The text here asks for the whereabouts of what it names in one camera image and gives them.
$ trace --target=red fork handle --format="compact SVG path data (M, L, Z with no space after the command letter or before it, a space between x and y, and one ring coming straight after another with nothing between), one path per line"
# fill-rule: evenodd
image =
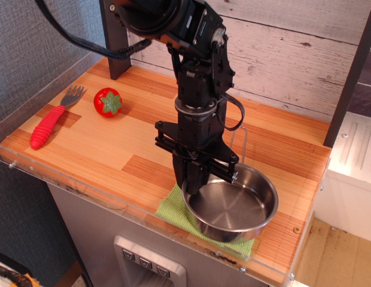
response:
M65 106L56 106L51 109L50 112L41 120L39 125L34 129L30 138L30 146L32 149L37 149L41 147L48 137L53 132L53 128L60 118L60 116L65 111Z

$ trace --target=metal bowl rim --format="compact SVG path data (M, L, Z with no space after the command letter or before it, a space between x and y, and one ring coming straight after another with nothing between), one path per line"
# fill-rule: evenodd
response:
M229 228L224 228L224 227L219 227L219 226L216 226L212 223L208 223L206 222L204 219L202 219L194 210L193 208L190 206L187 198L189 199L191 197L191 195L187 194L185 192L186 188L183 188L184 185L187 184L187 180L185 179L184 182L183 182L183 186L182 186L182 195L183 195L183 200L184 200L184 203L185 205L187 206L188 210L200 221L202 221L204 224L210 226L210 227L213 227L215 229L218 229L218 230L221 230L221 231L227 231L227 232L237 232L237 233L240 233L240 232L248 232L248 231L253 231L253 230L258 230L259 228L263 228L265 225L267 225L272 219L273 217L276 215L277 213L277 209L278 209L278 203L279 203L279 200L278 200L278 195L277 195L277 190L275 188L275 186L273 185L273 183L259 170L255 169L254 167L251 167L251 166L247 166L246 164L243 164L243 163L238 163L237 165L240 165L246 169L250 169L251 171L257 173L258 175L260 175L260 177L262 177L270 186L270 189L272 191L272 194L274 196L274 200L275 200L275 204L273 206L273 209L272 209L272 212L270 213L270 215L267 217L267 219L265 221L263 221L261 224L259 225L256 225L256 226L253 226L253 227L250 227L250 228L244 228L244 229L229 229Z

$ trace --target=black post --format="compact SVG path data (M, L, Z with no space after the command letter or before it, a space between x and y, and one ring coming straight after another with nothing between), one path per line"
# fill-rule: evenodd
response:
M99 4L101 6L106 48L118 50L128 47L127 30L122 23L118 22L117 18L114 17L112 11L113 2L110 0L99 0ZM108 59L108 64L112 80L116 80L122 73L126 72L128 68L131 67L129 58L126 60Z
M343 87L339 102L337 104L336 110L334 111L334 115L330 123L327 136L324 141L325 146L332 148L334 142L336 141L337 134L339 133L339 130L341 128L343 118L346 114L355 86L357 85L357 81L361 75L362 69L366 62L366 58L370 51L370 47L371 47L371 10L369 13L369 17L366 21L365 29L361 36L361 40L358 45L357 51L355 52L352 66L351 69L349 70L348 78L345 81L345 85Z

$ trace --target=button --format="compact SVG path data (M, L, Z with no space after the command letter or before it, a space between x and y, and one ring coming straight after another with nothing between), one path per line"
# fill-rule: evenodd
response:
M152 263L149 260L139 257L139 262L144 268L152 269Z
M122 248L121 251L123 252L124 257L129 260L135 261L135 255L131 251L125 250L124 248Z
M169 278L169 271L159 265L156 265L157 273L162 275L163 277Z

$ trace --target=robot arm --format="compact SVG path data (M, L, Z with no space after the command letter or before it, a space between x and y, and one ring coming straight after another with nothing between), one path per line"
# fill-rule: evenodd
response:
M195 194L210 173L233 182L239 157L222 135L227 100L233 101L225 92L233 87L235 73L227 58L222 18L206 2L196 0L115 3L114 15L128 30L166 44L172 55L178 81L178 123L159 121L155 127L156 145L173 155L177 184ZM235 103L244 117L243 107Z

